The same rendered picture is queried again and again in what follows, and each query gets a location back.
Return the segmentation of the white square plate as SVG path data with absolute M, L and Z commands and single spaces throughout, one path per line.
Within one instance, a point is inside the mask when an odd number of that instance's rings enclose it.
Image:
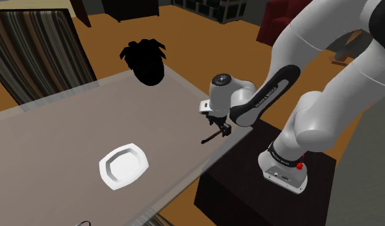
M 113 191 L 132 184 L 148 168 L 145 153 L 133 143 L 112 150 L 99 161 L 101 179 Z

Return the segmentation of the striped brown chair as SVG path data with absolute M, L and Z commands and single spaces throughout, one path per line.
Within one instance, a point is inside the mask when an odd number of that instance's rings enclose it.
M 18 105 L 96 80 L 68 9 L 0 9 L 0 83 Z
M 136 222 L 139 226 L 175 226 L 169 220 L 164 218 L 159 213 L 155 211 L 148 211 L 142 214 Z

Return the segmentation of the dark robot stand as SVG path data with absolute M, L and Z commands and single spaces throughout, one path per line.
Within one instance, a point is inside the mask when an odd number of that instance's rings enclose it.
M 336 160 L 307 152 L 306 189 L 296 195 L 266 180 L 257 158 L 280 133 L 259 119 L 199 179 L 195 206 L 216 226 L 325 226 Z

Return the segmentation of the grey table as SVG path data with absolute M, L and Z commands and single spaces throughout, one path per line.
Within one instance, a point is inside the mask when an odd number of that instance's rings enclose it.
M 0 113 L 0 226 L 139 226 L 193 183 L 250 131 L 227 137 L 198 112 L 206 95 L 166 68 L 153 87 L 131 71 L 30 111 Z M 149 168 L 113 191 L 99 161 L 136 144 Z

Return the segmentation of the dark brown thin utensil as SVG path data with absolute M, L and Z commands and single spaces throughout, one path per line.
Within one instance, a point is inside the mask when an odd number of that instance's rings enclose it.
M 210 135 L 208 138 L 201 140 L 201 144 L 209 142 L 211 139 L 215 138 L 216 136 L 218 136 L 219 134 L 222 134 L 222 133 L 223 133 L 222 130 L 218 130 L 214 134 Z

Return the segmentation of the black potted plant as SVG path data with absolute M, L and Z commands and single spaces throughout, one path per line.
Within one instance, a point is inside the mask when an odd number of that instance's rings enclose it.
M 165 45 L 156 39 L 142 39 L 140 42 L 131 41 L 120 53 L 135 77 L 144 85 L 158 85 L 164 78 L 164 63 L 166 55 L 160 50 Z

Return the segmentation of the black cabinet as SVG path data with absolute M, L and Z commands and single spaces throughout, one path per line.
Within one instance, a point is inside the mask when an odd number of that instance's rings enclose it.
M 117 22 L 159 16 L 158 0 L 101 0 L 104 11 Z

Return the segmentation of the dark shelf unit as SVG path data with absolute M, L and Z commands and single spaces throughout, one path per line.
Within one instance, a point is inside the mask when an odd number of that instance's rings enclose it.
M 239 21 L 243 18 L 247 1 L 248 0 L 171 0 L 171 4 L 220 24 L 226 24 L 232 21 Z

